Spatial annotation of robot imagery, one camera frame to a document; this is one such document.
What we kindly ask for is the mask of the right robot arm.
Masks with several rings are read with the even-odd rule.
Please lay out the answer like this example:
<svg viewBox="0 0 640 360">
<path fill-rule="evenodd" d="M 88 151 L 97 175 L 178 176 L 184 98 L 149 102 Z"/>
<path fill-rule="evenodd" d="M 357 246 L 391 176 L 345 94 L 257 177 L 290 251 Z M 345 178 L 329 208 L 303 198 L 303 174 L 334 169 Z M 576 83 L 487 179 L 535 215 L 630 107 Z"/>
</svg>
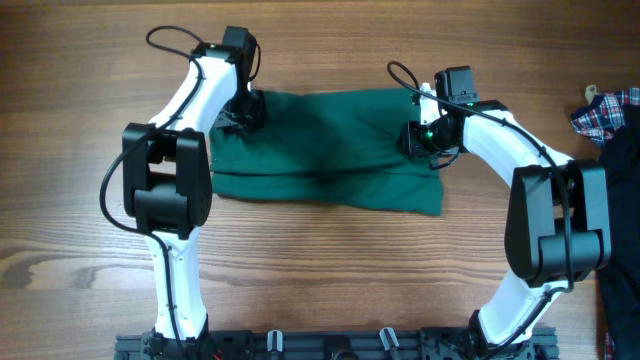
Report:
<svg viewBox="0 0 640 360">
<path fill-rule="evenodd" d="M 402 87 L 420 109 L 401 135 L 409 157 L 432 170 L 461 154 L 479 157 L 510 189 L 504 233 L 509 269 L 463 332 L 468 359 L 511 357 L 530 346 L 533 329 L 562 294 L 604 268 L 612 245 L 604 169 L 558 152 L 522 127 L 497 100 L 477 94 L 472 70 L 452 67 Z"/>
</svg>

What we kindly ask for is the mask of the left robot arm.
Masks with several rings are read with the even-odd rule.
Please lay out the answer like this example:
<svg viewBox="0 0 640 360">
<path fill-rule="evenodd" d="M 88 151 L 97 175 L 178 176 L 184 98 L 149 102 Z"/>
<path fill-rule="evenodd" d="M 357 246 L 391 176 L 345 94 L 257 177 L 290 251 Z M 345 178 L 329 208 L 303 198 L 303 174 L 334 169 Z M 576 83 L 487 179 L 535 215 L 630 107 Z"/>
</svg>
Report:
<svg viewBox="0 0 640 360">
<path fill-rule="evenodd" d="M 146 124 L 129 124 L 122 138 L 123 202 L 154 263 L 156 336 L 174 346 L 202 337 L 198 239 L 212 203 L 206 137 L 210 130 L 263 126 L 262 95 L 250 88 L 261 60 L 256 38 L 229 26 L 221 43 L 199 41 L 186 56 L 187 76 L 168 104 Z"/>
</svg>

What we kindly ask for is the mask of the green t-shirt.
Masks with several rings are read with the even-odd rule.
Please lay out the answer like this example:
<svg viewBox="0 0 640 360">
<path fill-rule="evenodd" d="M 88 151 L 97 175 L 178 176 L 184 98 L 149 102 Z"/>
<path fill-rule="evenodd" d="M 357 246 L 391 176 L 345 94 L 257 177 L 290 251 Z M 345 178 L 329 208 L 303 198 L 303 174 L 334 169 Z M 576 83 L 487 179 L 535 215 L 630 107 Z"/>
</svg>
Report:
<svg viewBox="0 0 640 360">
<path fill-rule="evenodd" d="M 421 115 L 409 91 L 267 91 L 264 99 L 262 128 L 210 131 L 215 194 L 441 215 L 438 172 L 400 150 L 402 128 Z"/>
</svg>

